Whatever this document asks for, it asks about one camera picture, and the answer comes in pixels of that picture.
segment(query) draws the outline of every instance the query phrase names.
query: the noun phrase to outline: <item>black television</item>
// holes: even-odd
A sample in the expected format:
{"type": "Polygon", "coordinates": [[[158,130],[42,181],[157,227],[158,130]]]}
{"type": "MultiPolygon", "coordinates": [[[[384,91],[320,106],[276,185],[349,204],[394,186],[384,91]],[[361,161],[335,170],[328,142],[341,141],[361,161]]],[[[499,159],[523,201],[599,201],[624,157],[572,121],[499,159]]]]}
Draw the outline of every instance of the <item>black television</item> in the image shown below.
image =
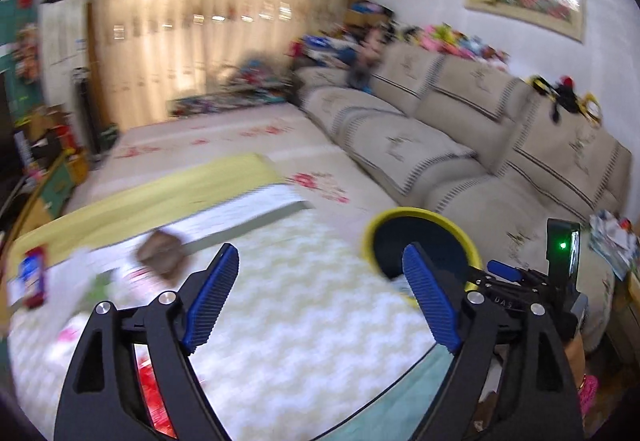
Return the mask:
{"type": "Polygon", "coordinates": [[[0,219],[23,177],[22,160],[14,132],[14,120],[6,91],[6,73],[0,72],[0,219]]]}

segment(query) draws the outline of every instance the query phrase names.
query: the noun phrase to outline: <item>silver screw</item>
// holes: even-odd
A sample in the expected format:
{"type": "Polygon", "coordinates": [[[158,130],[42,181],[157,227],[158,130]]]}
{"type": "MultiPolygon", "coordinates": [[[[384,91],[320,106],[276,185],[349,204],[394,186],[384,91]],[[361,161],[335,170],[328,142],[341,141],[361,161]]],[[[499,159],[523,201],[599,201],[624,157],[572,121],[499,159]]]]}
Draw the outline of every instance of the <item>silver screw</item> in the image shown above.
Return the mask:
{"type": "Polygon", "coordinates": [[[161,304],[168,305],[174,302],[175,293],[173,291],[165,291],[158,297],[158,300],[160,301],[161,304]]]}
{"type": "Polygon", "coordinates": [[[466,299],[468,299],[472,304],[476,305],[484,302],[484,296],[482,296],[482,293],[478,293],[478,291],[469,291],[469,293],[466,294],[466,299]]]}
{"type": "Polygon", "coordinates": [[[542,316],[543,314],[545,314],[545,308],[542,304],[538,304],[533,303],[531,304],[531,312],[535,315],[535,316],[542,316]]]}
{"type": "Polygon", "coordinates": [[[95,312],[98,313],[98,315],[106,315],[109,312],[109,309],[111,309],[111,304],[108,302],[100,302],[96,307],[95,307],[95,312]]]}

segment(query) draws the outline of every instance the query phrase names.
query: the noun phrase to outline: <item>yellow bucket rim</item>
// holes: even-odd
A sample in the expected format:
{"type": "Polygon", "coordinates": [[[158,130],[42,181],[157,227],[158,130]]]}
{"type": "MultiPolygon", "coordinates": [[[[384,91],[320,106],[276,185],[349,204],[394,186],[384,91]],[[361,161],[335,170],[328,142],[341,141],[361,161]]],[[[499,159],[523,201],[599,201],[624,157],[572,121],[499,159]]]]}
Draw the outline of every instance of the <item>yellow bucket rim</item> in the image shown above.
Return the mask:
{"type": "MultiPolygon", "coordinates": [[[[476,248],[476,244],[469,238],[469,236],[462,230],[458,225],[456,225],[452,220],[449,220],[447,217],[443,217],[440,214],[436,214],[434,212],[430,212],[428,210],[423,210],[422,208],[413,208],[411,206],[398,206],[396,208],[392,208],[378,214],[374,217],[371,222],[367,225],[367,228],[364,232],[364,237],[362,240],[362,257],[367,261],[367,265],[373,270],[373,272],[380,276],[386,278],[378,262],[376,261],[376,256],[373,253],[373,237],[376,233],[376,230],[386,221],[390,221],[392,218],[396,217],[420,217],[424,218],[427,221],[431,221],[433,223],[438,224],[440,227],[449,231],[456,240],[460,243],[462,248],[465,250],[466,261],[469,263],[469,266],[475,267],[482,271],[482,259],[480,258],[480,254],[478,253],[478,248],[476,248]]],[[[478,286],[471,282],[467,282],[465,286],[465,291],[471,291],[472,289],[476,289],[478,286]]],[[[404,299],[406,299],[411,305],[414,307],[418,307],[418,302],[415,298],[411,298],[407,295],[402,295],[404,299]]]]}

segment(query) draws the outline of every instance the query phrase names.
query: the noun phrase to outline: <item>yellow cloth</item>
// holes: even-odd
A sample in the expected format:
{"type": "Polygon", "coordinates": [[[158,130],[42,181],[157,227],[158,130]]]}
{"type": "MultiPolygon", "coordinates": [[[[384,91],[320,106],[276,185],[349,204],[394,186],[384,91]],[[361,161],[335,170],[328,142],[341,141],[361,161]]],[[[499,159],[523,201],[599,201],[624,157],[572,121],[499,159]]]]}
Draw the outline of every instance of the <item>yellow cloth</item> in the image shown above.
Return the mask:
{"type": "Polygon", "coordinates": [[[281,181],[258,154],[226,157],[176,172],[94,202],[21,236],[9,252],[7,275],[16,277],[25,253],[33,247],[46,245],[47,265],[55,265],[78,247],[116,244],[281,181]]]}

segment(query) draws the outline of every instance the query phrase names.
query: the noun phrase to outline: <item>sofa cushion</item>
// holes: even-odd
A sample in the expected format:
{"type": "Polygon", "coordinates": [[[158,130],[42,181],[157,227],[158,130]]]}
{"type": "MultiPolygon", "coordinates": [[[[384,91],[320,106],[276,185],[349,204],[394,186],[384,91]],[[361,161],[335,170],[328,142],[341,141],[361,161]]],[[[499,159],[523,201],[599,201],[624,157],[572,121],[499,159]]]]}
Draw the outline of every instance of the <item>sofa cushion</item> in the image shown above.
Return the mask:
{"type": "Polygon", "coordinates": [[[498,174],[526,178],[583,222],[598,210],[619,210],[625,199],[630,152],[581,114],[561,108],[560,122],[555,124],[551,109],[548,98],[532,104],[498,174]]]}
{"type": "Polygon", "coordinates": [[[470,148],[398,114],[358,114],[340,138],[338,144],[400,204],[419,204],[439,183],[486,172],[470,148]]]}
{"type": "Polygon", "coordinates": [[[305,100],[309,93],[318,87],[347,86],[347,71],[329,67],[305,67],[294,72],[294,85],[298,97],[305,100]]]}
{"type": "Polygon", "coordinates": [[[340,127],[363,110],[400,114],[393,105],[361,90],[340,87],[319,87],[303,101],[302,109],[309,118],[335,139],[340,127]]]}
{"type": "MultiPolygon", "coordinates": [[[[531,268],[547,273],[546,220],[575,220],[526,180],[483,176],[446,183],[424,200],[424,208],[450,218],[476,244],[482,261],[531,268]]],[[[589,312],[582,328],[585,346],[595,349],[609,321],[613,273],[607,262],[580,241],[578,290],[589,297],[589,312]]]]}
{"type": "Polygon", "coordinates": [[[473,147],[478,161],[495,172],[533,92],[505,72],[448,56],[414,117],[473,147]]]}
{"type": "Polygon", "coordinates": [[[423,95],[430,90],[445,57],[422,47],[395,42],[371,79],[373,93],[407,116],[412,116],[423,95]]]}

